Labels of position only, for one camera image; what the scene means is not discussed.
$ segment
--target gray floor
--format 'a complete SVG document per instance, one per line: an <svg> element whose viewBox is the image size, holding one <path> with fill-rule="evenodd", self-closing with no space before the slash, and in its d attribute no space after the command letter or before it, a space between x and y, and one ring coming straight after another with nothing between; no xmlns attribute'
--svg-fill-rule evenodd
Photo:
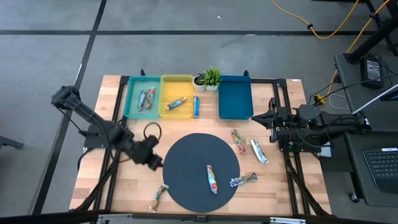
<svg viewBox="0 0 398 224"><path fill-rule="evenodd" d="M334 30L352 6L275 1L314 23L316 30ZM100 0L0 1L0 20L5 21L0 29L91 30L99 6ZM360 4L343 30L360 30L368 14L366 6ZM306 26L266 0L108 0L99 29L306 30ZM102 35L95 39L80 92L83 101L94 107L105 74L134 75L141 68L148 75L196 74L213 65L228 75L240 75L247 69L252 77L300 78L309 97L329 83L335 71L333 56L345 52L353 40L343 36L319 40L311 36ZM0 151L0 217L30 211L61 118L50 106L50 97L61 85L75 81L87 41L87 35L0 35L0 135L25 142L23 150L4 147ZM390 55L384 42L372 51ZM332 100L335 106L346 106L343 98ZM347 112L330 105L324 110ZM88 126L76 116L73 119L82 128ZM82 145L83 138L70 126L45 213L68 209ZM351 203L347 197L352 192L348 174L326 172L324 176L335 215L397 222L396 208Z"/></svg>

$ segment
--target dark blue bin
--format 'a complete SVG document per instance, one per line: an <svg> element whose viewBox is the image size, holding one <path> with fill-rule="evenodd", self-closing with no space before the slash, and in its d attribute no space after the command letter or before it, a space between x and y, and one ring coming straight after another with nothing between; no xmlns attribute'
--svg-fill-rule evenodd
<svg viewBox="0 0 398 224"><path fill-rule="evenodd" d="M221 119L249 119L253 116L249 76L222 75L218 87L218 112Z"/></svg>

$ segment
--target wrapped snack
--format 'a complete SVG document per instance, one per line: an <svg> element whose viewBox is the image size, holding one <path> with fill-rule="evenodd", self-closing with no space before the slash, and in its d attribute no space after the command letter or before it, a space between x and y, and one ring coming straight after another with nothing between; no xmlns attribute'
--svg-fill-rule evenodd
<svg viewBox="0 0 398 224"><path fill-rule="evenodd" d="M213 168L211 165L207 165L207 176L209 179L209 184L210 184L210 189L214 194L217 194L217 182L216 182L216 176L214 175Z"/></svg>
<svg viewBox="0 0 398 224"><path fill-rule="evenodd" d="M137 105L137 109L140 111L142 110L142 106L144 106L144 101L145 101L145 90L142 90L139 93L138 96L138 105Z"/></svg>
<svg viewBox="0 0 398 224"><path fill-rule="evenodd" d="M154 95L155 95L155 87L148 88L147 104L145 105L147 109L149 109L152 106L152 103L154 101Z"/></svg>
<svg viewBox="0 0 398 224"><path fill-rule="evenodd" d="M232 130L231 135L232 135L232 138L234 139L235 144L239 147L239 152L241 154L245 154L246 149L244 148L242 139L239 136L238 131L236 129Z"/></svg>
<svg viewBox="0 0 398 224"><path fill-rule="evenodd" d="M193 97L193 117L199 118L199 97Z"/></svg>
<svg viewBox="0 0 398 224"><path fill-rule="evenodd" d="M247 182L256 181L256 180L257 180L257 174L252 173L249 175L245 175L243 177L231 178L231 181L229 182L229 184L231 187L236 187L238 185L245 184Z"/></svg>
<svg viewBox="0 0 398 224"><path fill-rule="evenodd" d="M159 205L160 195L163 192L165 192L168 188L169 188L169 186L167 186L165 184L162 184L160 186L159 190L157 190L155 193L155 197L154 197L153 201L150 203L150 205L148 207L148 211L156 213L157 206Z"/></svg>
<svg viewBox="0 0 398 224"><path fill-rule="evenodd" d="M175 100L173 103L169 103L167 104L165 107L168 110L171 110L173 108L175 108L176 106L180 106L181 104L185 103L187 100L187 97L181 97L178 100Z"/></svg>
<svg viewBox="0 0 398 224"><path fill-rule="evenodd" d="M261 150L260 144L259 144L259 140L258 139L252 139L250 140L251 142L251 146L253 146L254 152L256 153L257 158L260 160L260 162L262 164L267 164L268 163L268 159L266 157L266 155L264 155L264 153Z"/></svg>

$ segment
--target black chair leg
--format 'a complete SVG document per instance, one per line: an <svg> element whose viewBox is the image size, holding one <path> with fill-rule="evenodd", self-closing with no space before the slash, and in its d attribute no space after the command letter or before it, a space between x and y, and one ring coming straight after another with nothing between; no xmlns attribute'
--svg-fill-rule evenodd
<svg viewBox="0 0 398 224"><path fill-rule="evenodd" d="M14 147L17 149L22 149L24 147L24 144L14 141L12 139L0 136L0 147L1 146L11 146L11 147Z"/></svg>

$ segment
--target wooden table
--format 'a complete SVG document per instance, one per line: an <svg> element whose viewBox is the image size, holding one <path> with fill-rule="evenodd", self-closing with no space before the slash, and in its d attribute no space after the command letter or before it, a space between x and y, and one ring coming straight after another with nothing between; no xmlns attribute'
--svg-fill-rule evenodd
<svg viewBox="0 0 398 224"><path fill-rule="evenodd" d="M119 75L105 75L95 111L104 119L111 120L118 92ZM305 96L300 80L287 80L290 105L292 108L305 104ZM126 98L127 85L123 91L119 111L121 118ZM289 188L283 155L278 144L269 142L270 131L251 120L225 120L218 117L218 94L216 91L196 93L200 97L200 119L159 119L162 127L162 139L154 148L155 153L165 158L170 147L180 138L191 133L208 133L227 142L238 157L241 175L256 172L258 181L238 187L233 198L223 207L210 212L213 215L292 215ZM262 114L268 110L268 102L274 96L271 84L252 83L252 98L254 114ZM128 120L130 130L135 134L135 140L143 139L143 129L146 120ZM240 155L231 137L231 130L237 129L246 144L248 152ZM148 128L147 133L157 136L156 127ZM250 139L258 138L269 163L262 165L250 144ZM310 153L301 153L301 161L305 183L317 202L327 212L331 212L326 187L323 180L321 165ZM87 154L80 166L70 208L79 206L98 182L104 149L94 149ZM112 201L112 212L141 213L147 212L148 205L163 183L162 168L155 172L147 166L136 165L133 161L119 165L116 185ZM108 186L104 188L100 208L104 208ZM299 188L295 185L298 210L303 213ZM158 213L193 214L173 201L165 192L162 195Z"/></svg>

